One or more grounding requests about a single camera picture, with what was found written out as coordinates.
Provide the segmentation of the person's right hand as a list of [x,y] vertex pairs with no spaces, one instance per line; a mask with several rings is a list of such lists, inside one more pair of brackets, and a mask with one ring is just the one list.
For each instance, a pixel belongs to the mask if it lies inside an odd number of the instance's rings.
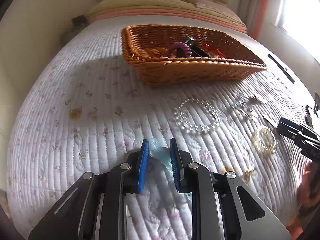
[[304,226],[307,224],[308,216],[311,215],[316,209],[316,205],[319,204],[319,191],[314,197],[311,196],[311,175],[312,163],[309,163],[302,176],[302,181],[297,191],[297,204],[300,207],[298,215],[291,219],[289,225],[286,227],[291,235],[291,239],[297,239],[304,230]]

